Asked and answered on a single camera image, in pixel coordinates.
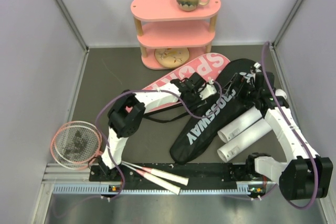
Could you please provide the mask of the black Crossway racket bag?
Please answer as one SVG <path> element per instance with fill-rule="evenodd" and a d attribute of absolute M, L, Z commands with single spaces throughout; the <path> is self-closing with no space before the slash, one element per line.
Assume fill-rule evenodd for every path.
<path fill-rule="evenodd" d="M 249 107 L 234 99 L 236 91 L 221 97 L 213 95 L 207 104 L 194 114 L 202 119 L 190 118 L 170 148 L 170 156 L 179 165 L 184 165 L 200 155 L 209 147 L 217 131 L 245 113 Z"/>

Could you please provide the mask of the pink racket bag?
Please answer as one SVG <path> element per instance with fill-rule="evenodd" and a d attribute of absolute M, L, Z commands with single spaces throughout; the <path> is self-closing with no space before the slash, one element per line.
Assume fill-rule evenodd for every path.
<path fill-rule="evenodd" d="M 161 77 L 142 90 L 130 91 L 118 100 L 120 112 L 128 123 L 140 124 L 144 116 L 159 109 L 173 105 L 183 105 L 181 93 L 187 90 L 198 91 L 209 79 L 215 80 L 215 88 L 219 94 L 217 77 L 229 64 L 229 60 L 221 54 L 204 54 L 184 66 Z"/>

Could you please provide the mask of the white shuttlecock tube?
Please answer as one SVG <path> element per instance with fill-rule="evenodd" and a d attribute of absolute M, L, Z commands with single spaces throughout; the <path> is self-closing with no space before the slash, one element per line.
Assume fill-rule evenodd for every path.
<path fill-rule="evenodd" d="M 252 130 L 251 133 L 244 133 L 245 130 L 248 130 L 259 121 L 261 125 L 257 126 L 255 130 Z M 228 143 L 238 135 L 243 134 L 244 142 L 249 141 L 252 145 L 271 130 L 272 128 L 263 119 L 261 112 L 254 106 L 220 129 L 217 134 L 224 143 Z"/>
<path fill-rule="evenodd" d="M 220 159 L 228 163 L 242 151 L 271 131 L 271 127 L 261 119 L 217 150 Z"/>

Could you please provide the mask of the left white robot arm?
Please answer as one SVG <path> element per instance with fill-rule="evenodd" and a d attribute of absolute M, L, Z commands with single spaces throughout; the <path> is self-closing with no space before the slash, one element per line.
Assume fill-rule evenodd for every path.
<path fill-rule="evenodd" d="M 102 109 L 102 112 L 110 109 L 109 134 L 103 136 L 106 149 L 98 158 L 102 176 L 107 180 L 117 178 L 126 142 L 139 129 L 146 113 L 179 101 L 190 116 L 209 119 L 214 112 L 197 116 L 192 111 L 202 106 L 207 98 L 222 93 L 222 87 L 217 81 L 206 81 L 196 72 L 190 78 L 173 79 L 157 89 L 125 90 Z"/>

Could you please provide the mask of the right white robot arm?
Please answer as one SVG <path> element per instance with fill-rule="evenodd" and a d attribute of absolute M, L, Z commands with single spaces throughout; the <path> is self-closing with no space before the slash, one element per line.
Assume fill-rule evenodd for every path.
<path fill-rule="evenodd" d="M 287 95 L 274 86 L 271 72 L 233 73 L 223 82 L 223 96 L 236 109 L 246 112 L 218 131 L 224 145 L 217 150 L 224 162 L 231 161 L 269 132 L 285 154 L 284 162 L 269 154 L 248 156 L 245 174 L 252 180 L 264 175 L 275 182 L 288 200 L 324 198 L 329 192 L 333 163 L 308 143 L 292 117 Z"/>

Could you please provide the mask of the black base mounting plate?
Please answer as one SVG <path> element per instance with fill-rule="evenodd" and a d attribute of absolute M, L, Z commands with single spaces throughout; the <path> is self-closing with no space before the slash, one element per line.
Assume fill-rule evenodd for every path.
<path fill-rule="evenodd" d="M 259 175 L 247 173 L 245 164 L 233 163 L 137 163 L 123 162 L 119 168 L 107 169 L 102 164 L 90 169 L 90 182 L 122 183 L 124 189 L 159 189 L 143 177 L 149 173 L 182 190 L 236 189 L 239 182 L 260 181 Z"/>

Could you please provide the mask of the pink three-tier shelf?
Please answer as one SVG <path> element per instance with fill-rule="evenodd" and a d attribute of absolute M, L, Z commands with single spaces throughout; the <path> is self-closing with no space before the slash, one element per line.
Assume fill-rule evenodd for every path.
<path fill-rule="evenodd" d="M 130 8 L 143 64 L 163 69 L 154 55 L 161 48 L 189 48 L 191 58 L 210 52 L 220 7 L 220 0 L 209 0 L 187 12 L 176 0 L 133 0 Z"/>

